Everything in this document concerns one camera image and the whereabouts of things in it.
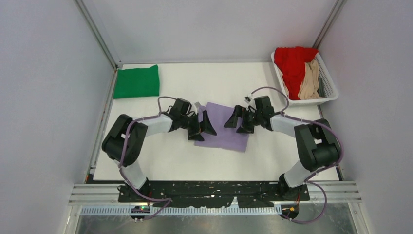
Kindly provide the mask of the lavender purple t-shirt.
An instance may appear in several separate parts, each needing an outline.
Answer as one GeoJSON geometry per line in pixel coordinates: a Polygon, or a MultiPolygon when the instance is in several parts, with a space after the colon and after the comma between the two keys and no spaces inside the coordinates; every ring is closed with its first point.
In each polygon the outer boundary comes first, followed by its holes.
{"type": "Polygon", "coordinates": [[[247,149],[249,135],[239,134],[236,128],[225,128],[224,124],[229,120],[233,113],[233,108],[209,102],[205,106],[200,105],[198,112],[206,110],[212,127],[217,135],[213,136],[201,133],[204,141],[195,141],[194,145],[198,147],[220,148],[244,153],[247,149]]]}

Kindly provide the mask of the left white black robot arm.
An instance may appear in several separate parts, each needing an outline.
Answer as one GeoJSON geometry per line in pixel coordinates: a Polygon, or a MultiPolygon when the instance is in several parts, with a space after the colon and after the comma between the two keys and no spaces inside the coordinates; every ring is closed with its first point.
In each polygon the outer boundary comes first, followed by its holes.
{"type": "Polygon", "coordinates": [[[121,114],[105,136],[101,149],[116,162],[136,201],[143,202],[150,194],[145,185],[149,180],[138,162],[145,138],[178,129],[186,130],[190,141],[204,141],[202,133],[217,135],[207,110],[197,113],[190,102],[177,98],[172,106],[166,111],[160,110],[156,116],[132,118],[121,114]]]}

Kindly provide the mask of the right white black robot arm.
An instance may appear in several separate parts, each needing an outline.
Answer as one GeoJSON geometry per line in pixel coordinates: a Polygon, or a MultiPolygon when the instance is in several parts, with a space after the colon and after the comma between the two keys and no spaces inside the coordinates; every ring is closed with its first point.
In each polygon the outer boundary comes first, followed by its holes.
{"type": "Polygon", "coordinates": [[[261,126],[296,140],[299,159],[280,175],[277,188],[282,199],[291,200],[313,174],[339,161],[341,146],[326,119],[306,122],[283,111],[276,112],[268,96],[257,97],[254,103],[253,107],[235,106],[224,127],[235,128],[239,134],[252,134],[256,126],[261,126]]]}

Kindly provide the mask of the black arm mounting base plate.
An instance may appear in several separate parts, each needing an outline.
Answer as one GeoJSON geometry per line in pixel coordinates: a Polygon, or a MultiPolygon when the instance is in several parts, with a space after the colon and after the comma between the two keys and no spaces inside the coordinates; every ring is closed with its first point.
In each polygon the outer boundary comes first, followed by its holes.
{"type": "Polygon", "coordinates": [[[222,208],[237,201],[241,208],[265,208],[273,202],[309,201],[307,186],[288,189],[276,181],[149,181],[139,196],[127,185],[117,187],[121,203],[152,203],[161,208],[222,208]]]}

